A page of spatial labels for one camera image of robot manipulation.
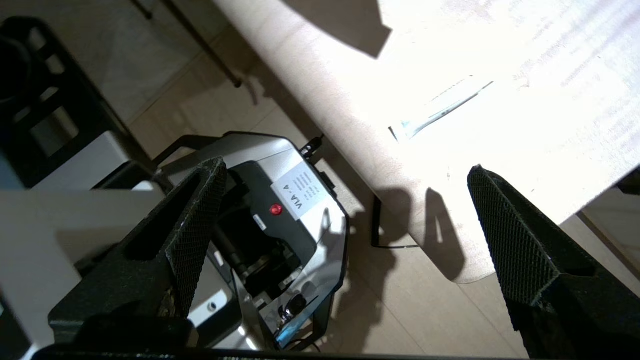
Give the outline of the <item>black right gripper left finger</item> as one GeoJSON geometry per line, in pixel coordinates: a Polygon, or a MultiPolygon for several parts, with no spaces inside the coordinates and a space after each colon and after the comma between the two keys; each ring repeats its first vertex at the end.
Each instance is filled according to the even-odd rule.
{"type": "Polygon", "coordinates": [[[226,190],[221,157],[201,162],[49,313],[188,316],[226,190]]]}

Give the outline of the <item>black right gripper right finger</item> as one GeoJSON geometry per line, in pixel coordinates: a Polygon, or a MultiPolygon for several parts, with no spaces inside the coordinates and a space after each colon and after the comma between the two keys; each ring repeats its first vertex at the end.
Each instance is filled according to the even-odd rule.
{"type": "Polygon", "coordinates": [[[530,358],[639,358],[639,297],[500,175],[476,165],[467,185],[530,358]]]}

